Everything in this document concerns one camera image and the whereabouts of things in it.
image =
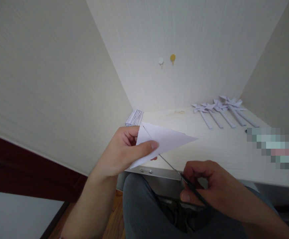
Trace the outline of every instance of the wooden desk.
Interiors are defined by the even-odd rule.
[[[252,112],[244,113],[260,127],[269,127]],[[235,129],[232,129],[220,114],[216,114],[224,126],[220,129],[206,113],[206,118],[213,126],[210,130],[201,115],[193,113],[193,108],[145,112],[142,121],[198,138],[194,142],[163,154],[177,170],[183,171],[187,161],[213,160],[237,179],[289,187],[289,170],[276,169],[276,164],[270,162],[270,157],[261,156],[261,150],[256,149],[252,142],[247,142],[245,129],[252,126],[248,124],[242,127],[230,112],[225,114],[236,125]],[[152,170],[151,175],[154,176],[180,179],[160,157],[156,161],[146,162],[128,171],[141,173],[141,169]]]

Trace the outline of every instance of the folded paper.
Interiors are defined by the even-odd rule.
[[[140,110],[132,111],[131,115],[126,121],[126,126],[140,125],[143,114],[144,113]]]
[[[207,118],[204,115],[204,113],[209,113],[209,111],[206,109],[206,107],[205,106],[198,106],[197,104],[192,104],[192,106],[195,107],[193,112],[197,113],[199,111],[202,118],[204,119],[204,122],[207,124],[208,128],[213,129],[212,125],[210,125],[209,121],[207,120]]]
[[[164,128],[158,125],[141,122],[136,145],[146,142],[148,140],[157,141],[159,143],[159,147],[155,151],[151,152],[149,155],[133,162],[130,166],[130,169],[157,157],[159,154],[168,152],[182,145],[195,141],[197,140],[197,138],[190,137],[184,133]]]
[[[223,128],[222,124],[218,121],[218,119],[213,114],[214,111],[212,109],[215,107],[215,104],[212,105],[212,104],[209,104],[209,103],[203,103],[201,105],[203,105],[209,111],[211,117],[214,119],[215,123],[217,123],[219,128]]]
[[[232,100],[230,100],[230,98],[226,97],[226,96],[220,96],[221,98],[225,99],[225,103],[226,105],[229,107],[229,109],[232,111],[232,113],[236,116],[236,118],[238,120],[241,120],[241,117],[243,119],[245,119],[247,122],[249,122],[253,127],[255,128],[259,128],[259,125],[256,124],[253,120],[251,120],[250,118],[248,118],[245,114],[243,114],[241,111],[246,110],[245,108],[242,108],[242,100],[239,99],[238,101],[236,100],[236,98],[233,98]],[[246,124],[244,123],[244,121],[241,120],[241,122],[239,121],[239,123],[242,126],[245,126]]]
[[[228,117],[224,114],[229,108],[226,105],[223,105],[219,100],[213,100],[215,106],[214,109],[219,112],[222,117],[227,121],[227,123],[231,126],[231,128],[236,128],[236,126],[228,119]]]
[[[225,100],[225,104],[228,106],[232,114],[235,116],[236,120],[240,123],[241,126],[246,126],[246,123],[241,118],[240,115],[237,114],[237,112],[234,109],[234,106],[240,106],[242,104],[242,100],[239,100],[236,102],[236,99],[233,98],[232,100],[227,96],[220,96],[222,99]]]

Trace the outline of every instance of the fingernail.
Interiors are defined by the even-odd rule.
[[[153,141],[153,142],[151,143],[151,148],[152,148],[152,150],[157,149],[158,146],[159,146],[159,144],[158,144],[158,142],[156,142],[156,141]]]
[[[181,201],[183,201],[183,202],[190,202],[190,196],[189,196],[188,194],[186,194],[186,193],[183,193],[183,194],[181,195]]]

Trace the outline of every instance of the triangle paper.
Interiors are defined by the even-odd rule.
[[[197,138],[187,136],[184,133],[174,131],[168,128],[160,127],[146,122],[141,122],[136,145],[146,142],[148,140],[157,141],[159,143],[159,147],[155,151],[151,152],[149,155],[133,162],[130,166],[130,169],[157,157],[158,154],[168,152],[182,145],[195,141],[197,140]]]

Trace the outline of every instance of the scissors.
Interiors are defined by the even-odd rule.
[[[183,179],[183,181],[186,182],[190,190],[194,193],[195,196],[208,208],[213,208],[202,196],[201,194],[196,191],[195,186],[193,183],[191,183],[182,173],[180,173],[178,170],[176,170],[174,167],[171,166],[171,164],[168,163],[160,154],[158,154],[174,171],[176,171],[180,177]]]

